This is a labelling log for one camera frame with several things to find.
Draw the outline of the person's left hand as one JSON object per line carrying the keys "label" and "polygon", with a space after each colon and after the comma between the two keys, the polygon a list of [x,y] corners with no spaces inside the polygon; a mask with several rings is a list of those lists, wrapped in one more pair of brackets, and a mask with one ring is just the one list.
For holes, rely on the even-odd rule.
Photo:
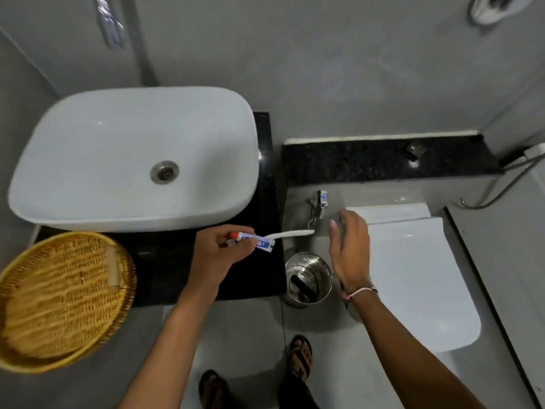
{"label": "person's left hand", "polygon": [[208,227],[197,232],[194,253],[186,287],[206,293],[215,299],[221,282],[235,263],[226,263],[220,258],[220,248],[225,247],[227,236],[232,232],[255,234],[251,227],[225,224]]}

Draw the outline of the person's right hand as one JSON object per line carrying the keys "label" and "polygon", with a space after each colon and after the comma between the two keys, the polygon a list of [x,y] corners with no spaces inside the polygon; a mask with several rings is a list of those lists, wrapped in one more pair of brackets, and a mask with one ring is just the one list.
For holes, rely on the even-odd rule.
{"label": "person's right hand", "polygon": [[376,296],[378,292],[370,279],[371,238],[367,223],[357,213],[347,209],[340,211],[340,217],[344,226],[344,234],[341,234],[341,264],[333,270],[341,282],[342,290],[351,300],[363,295]]}

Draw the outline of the white blue toothpaste tube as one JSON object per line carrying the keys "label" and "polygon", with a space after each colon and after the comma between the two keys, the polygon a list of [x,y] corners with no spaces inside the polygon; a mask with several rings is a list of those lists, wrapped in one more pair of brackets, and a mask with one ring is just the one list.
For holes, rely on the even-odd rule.
{"label": "white blue toothpaste tube", "polygon": [[244,232],[229,233],[228,236],[227,236],[226,244],[231,247],[231,246],[234,246],[235,244],[238,244],[242,240],[252,239],[252,238],[257,240],[255,248],[261,249],[261,250],[266,251],[268,253],[271,253],[273,251],[274,246],[275,246],[275,240],[270,239],[270,238],[266,238],[266,237],[261,237],[261,236],[249,234],[249,233],[244,233]]}

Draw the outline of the white toothbrush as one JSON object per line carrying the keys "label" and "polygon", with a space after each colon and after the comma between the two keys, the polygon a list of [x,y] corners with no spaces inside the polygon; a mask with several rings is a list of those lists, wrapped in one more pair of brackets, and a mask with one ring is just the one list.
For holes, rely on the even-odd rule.
{"label": "white toothbrush", "polygon": [[284,231],[280,233],[269,234],[263,237],[267,240],[279,240],[285,238],[296,238],[296,237],[305,237],[310,236],[315,233],[314,229],[297,229],[292,231]]}

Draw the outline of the person's right forearm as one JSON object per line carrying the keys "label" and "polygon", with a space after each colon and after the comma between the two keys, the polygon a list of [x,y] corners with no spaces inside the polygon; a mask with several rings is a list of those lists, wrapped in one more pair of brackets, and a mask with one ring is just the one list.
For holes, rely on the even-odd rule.
{"label": "person's right forearm", "polygon": [[487,409],[376,295],[352,299],[404,409]]}

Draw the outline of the person's left forearm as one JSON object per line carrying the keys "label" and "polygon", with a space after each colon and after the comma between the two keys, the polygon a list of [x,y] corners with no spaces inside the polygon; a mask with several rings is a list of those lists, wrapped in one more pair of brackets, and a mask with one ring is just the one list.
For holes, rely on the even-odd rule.
{"label": "person's left forearm", "polygon": [[117,409],[180,409],[202,324],[218,287],[187,286]]}

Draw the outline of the steel cup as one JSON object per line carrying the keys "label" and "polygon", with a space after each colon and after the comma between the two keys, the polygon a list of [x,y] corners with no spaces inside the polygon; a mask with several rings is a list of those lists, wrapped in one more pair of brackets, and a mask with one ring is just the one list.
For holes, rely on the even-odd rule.
{"label": "steel cup", "polygon": [[[333,286],[332,271],[327,262],[320,256],[308,252],[297,253],[286,261],[284,266],[287,290],[282,296],[285,304],[292,308],[304,309],[322,302],[331,292]],[[301,280],[317,292],[317,302],[311,303],[303,296],[294,284],[290,283],[291,275]]]}

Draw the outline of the black item in cup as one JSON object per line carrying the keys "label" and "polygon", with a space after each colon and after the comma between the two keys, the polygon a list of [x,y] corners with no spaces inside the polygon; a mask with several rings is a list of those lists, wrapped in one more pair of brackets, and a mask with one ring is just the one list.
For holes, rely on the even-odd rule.
{"label": "black item in cup", "polygon": [[306,284],[301,278],[299,278],[297,275],[291,275],[290,277],[290,283],[294,284],[295,287],[299,290],[299,292],[305,296],[309,302],[314,303],[317,302],[317,292],[315,292],[313,289],[309,287],[308,284]]}

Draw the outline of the black granite ledge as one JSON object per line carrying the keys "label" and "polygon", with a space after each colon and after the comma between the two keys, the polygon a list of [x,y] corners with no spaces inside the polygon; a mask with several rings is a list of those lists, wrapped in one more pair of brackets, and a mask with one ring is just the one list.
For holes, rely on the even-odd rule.
{"label": "black granite ledge", "polygon": [[[416,141],[427,150],[411,162],[403,151]],[[282,161],[289,187],[496,177],[504,173],[482,135],[285,143]]]}

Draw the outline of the white toilet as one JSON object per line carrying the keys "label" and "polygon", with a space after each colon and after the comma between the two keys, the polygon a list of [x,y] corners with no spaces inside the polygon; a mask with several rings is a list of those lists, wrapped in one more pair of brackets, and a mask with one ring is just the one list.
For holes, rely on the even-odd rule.
{"label": "white toilet", "polygon": [[442,218],[426,203],[349,207],[371,238],[370,277],[386,307],[434,353],[460,349],[481,334],[481,320]]}

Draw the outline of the metal sink drain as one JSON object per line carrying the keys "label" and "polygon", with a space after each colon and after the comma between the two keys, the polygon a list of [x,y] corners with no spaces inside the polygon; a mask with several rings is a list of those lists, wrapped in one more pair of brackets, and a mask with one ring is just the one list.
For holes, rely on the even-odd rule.
{"label": "metal sink drain", "polygon": [[150,171],[150,179],[157,185],[167,185],[176,180],[179,167],[173,161],[161,161],[154,164]]}

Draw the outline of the person's right sandal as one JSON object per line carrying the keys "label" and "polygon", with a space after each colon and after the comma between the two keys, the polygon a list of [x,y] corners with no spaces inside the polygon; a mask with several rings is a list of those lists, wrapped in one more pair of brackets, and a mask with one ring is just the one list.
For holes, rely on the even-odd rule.
{"label": "person's right sandal", "polygon": [[295,335],[288,347],[286,373],[306,383],[313,366],[313,353],[309,340],[302,334]]}

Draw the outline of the person's sandal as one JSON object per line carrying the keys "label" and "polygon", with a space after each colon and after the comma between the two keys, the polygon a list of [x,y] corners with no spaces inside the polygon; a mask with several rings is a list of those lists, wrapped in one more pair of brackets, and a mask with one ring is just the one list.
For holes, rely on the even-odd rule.
{"label": "person's sandal", "polygon": [[313,353],[309,340],[302,334],[295,335],[288,347],[286,373],[306,383],[313,366]]}
{"label": "person's sandal", "polygon": [[230,387],[216,371],[205,371],[198,385],[202,409],[233,409],[234,400]]}

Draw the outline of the beige soap bar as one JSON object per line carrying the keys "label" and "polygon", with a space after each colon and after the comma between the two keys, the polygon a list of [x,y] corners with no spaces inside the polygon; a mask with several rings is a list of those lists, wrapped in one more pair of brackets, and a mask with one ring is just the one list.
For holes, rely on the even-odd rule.
{"label": "beige soap bar", "polygon": [[105,260],[107,266],[108,287],[120,289],[123,286],[123,274],[122,269],[119,266],[118,250],[116,247],[106,247]]}

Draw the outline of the person's left sandal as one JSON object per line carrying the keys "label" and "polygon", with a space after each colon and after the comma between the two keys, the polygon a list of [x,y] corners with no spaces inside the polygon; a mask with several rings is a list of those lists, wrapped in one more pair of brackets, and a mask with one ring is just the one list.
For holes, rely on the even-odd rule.
{"label": "person's left sandal", "polygon": [[230,387],[216,371],[205,371],[198,385],[202,409],[233,409],[234,400]]}

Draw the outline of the person's black trouser leg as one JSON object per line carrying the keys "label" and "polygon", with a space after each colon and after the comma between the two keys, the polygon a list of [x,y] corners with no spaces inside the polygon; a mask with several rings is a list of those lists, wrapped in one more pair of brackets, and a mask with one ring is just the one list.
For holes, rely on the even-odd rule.
{"label": "person's black trouser leg", "polygon": [[278,409],[320,409],[306,383],[288,372],[277,388]]}

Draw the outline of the white ceramic sink basin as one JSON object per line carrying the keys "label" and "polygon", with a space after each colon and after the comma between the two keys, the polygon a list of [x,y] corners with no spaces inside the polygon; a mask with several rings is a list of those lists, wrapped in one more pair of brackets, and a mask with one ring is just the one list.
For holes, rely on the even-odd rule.
{"label": "white ceramic sink basin", "polygon": [[[161,232],[241,213],[255,194],[253,111],[217,87],[86,91],[57,102],[17,163],[8,204],[19,218],[68,231]],[[157,185],[154,164],[173,161]]]}

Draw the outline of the yellow woven basket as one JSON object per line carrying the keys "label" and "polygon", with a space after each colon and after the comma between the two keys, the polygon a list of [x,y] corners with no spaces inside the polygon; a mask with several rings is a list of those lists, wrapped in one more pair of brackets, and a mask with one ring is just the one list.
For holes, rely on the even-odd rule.
{"label": "yellow woven basket", "polygon": [[[118,250],[120,289],[107,285],[105,251]],[[125,321],[135,263],[111,238],[67,232],[32,245],[0,273],[0,368],[38,374],[81,360]]]}

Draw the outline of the chrome sink faucet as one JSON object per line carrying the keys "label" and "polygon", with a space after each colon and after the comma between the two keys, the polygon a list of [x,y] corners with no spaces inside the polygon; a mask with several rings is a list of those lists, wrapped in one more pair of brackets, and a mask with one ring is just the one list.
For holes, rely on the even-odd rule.
{"label": "chrome sink faucet", "polygon": [[111,0],[93,0],[105,45],[110,50],[124,49],[124,27],[112,8]]}

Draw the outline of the chrome wall tap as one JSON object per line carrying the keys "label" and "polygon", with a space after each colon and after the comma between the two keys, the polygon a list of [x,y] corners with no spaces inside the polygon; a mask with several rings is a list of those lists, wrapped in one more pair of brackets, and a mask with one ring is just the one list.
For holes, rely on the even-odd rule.
{"label": "chrome wall tap", "polygon": [[307,222],[308,229],[317,225],[317,222],[322,220],[325,215],[325,209],[329,204],[329,195],[326,190],[318,190],[310,200],[310,216]]}

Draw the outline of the white wall fixture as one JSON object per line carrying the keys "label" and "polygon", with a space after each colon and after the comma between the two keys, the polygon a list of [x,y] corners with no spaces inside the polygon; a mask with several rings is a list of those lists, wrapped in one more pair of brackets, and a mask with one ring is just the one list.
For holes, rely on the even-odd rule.
{"label": "white wall fixture", "polygon": [[515,0],[471,0],[468,21],[474,26],[493,26],[506,18]]}

